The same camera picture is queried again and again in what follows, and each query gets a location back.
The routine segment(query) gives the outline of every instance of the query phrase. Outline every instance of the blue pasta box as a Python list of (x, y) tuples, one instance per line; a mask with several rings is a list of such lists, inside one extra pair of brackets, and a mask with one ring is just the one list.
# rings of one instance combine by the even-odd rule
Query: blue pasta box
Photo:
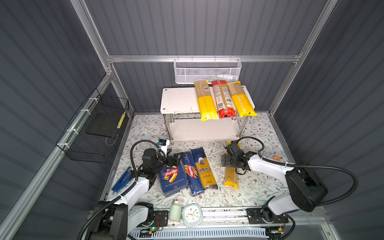
[(182, 163), (184, 165), (185, 173), (187, 174), (192, 196), (197, 196), (204, 193), (204, 188), (201, 184), (199, 174), (197, 173), (195, 161), (193, 160), (191, 152), (184, 153)]
[(166, 197), (188, 188), (187, 176), (181, 163), (177, 167), (163, 167), (157, 176)]

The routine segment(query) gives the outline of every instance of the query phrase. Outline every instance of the lower shelf board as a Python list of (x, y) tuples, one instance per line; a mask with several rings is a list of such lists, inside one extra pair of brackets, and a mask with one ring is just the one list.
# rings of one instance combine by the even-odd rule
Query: lower shelf board
[(237, 139), (239, 126), (232, 118), (201, 121), (200, 118), (175, 119), (169, 123), (173, 141)]

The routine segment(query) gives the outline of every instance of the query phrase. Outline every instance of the floral tablecloth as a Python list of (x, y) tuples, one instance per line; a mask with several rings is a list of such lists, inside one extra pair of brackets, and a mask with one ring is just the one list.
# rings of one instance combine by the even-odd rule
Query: floral tablecloth
[[(199, 114), (177, 114), (177, 118), (199, 118)], [(249, 117), (244, 128), (243, 136), (254, 136), (265, 144), (263, 154), (267, 157), (278, 155), (285, 162), (286, 154), (277, 138), (267, 113), (258, 113), (257, 117)], [(129, 152), (133, 143), (141, 139), (148, 139), (157, 142), (158, 138), (167, 138), (167, 131), (164, 125), (162, 114), (135, 115), (132, 122), (127, 142), (121, 156), (117, 172), (114, 177), (113, 185), (123, 174), (125, 169), (131, 166)], [(165, 197), (161, 190), (159, 180), (155, 181), (152, 188), (141, 196), (140, 201), (150, 202), (155, 208), (169, 208), (170, 202), (177, 198), (183, 206), (190, 203), (198, 203), (201, 207), (239, 207), (239, 206), (259, 206), (267, 201), (271, 196), (280, 195), (288, 191), (287, 186), (279, 179), (265, 175), (260, 172), (248, 171), (245, 175), (239, 175), (239, 189), (234, 187), (224, 187), (225, 168), (221, 166), (221, 155), (226, 153), (224, 145), (227, 141), (189, 141), (173, 142), (171, 154), (174, 152), (189, 151), (198, 147), (203, 147), (208, 161), (212, 168), (218, 184), (218, 189), (205, 190), (204, 194), (192, 197), (190, 189), (183, 190), (170, 197)], [(241, 142), (241, 149), (244, 152), (256, 152), (260, 144), (252, 139), (244, 139)], [(142, 164), (141, 157), (143, 151), (153, 147), (150, 143), (141, 143), (133, 151), (133, 158), (136, 168)]]

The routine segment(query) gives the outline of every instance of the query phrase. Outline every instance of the mint green clock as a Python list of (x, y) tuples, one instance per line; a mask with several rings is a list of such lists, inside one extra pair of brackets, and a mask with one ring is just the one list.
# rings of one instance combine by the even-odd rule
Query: mint green clock
[(201, 207), (197, 204), (185, 206), (181, 213), (181, 217), (184, 225), (187, 227), (195, 227), (203, 221)]

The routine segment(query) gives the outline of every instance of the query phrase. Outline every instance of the barilla spaghetti package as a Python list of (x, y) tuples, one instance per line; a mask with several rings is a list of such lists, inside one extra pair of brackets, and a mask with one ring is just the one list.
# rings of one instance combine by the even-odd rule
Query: barilla spaghetti package
[(196, 164), (197, 173), (199, 174), (204, 189), (218, 189), (215, 177), (212, 173), (208, 159), (205, 156), (204, 149), (191, 149), (193, 160)]
[(185, 173), (187, 174), (192, 196), (204, 193), (204, 188), (201, 184), (199, 174), (197, 173), (195, 161), (193, 160), (191, 152), (184, 153), (182, 163), (184, 165)]
[(248, 97), (246, 96), (240, 81), (227, 83), (229, 93), (236, 106), (239, 116), (257, 116)]
[(231, 95), (228, 91), (227, 82), (224, 80), (213, 81), (212, 87), (214, 89), (220, 118), (235, 118), (236, 115), (233, 109)]
[(161, 189), (166, 197), (188, 188), (187, 176), (183, 164), (177, 167), (163, 167), (158, 173)]
[(195, 82), (194, 85), (201, 114), (201, 121), (219, 119), (214, 99), (209, 90), (208, 81)]

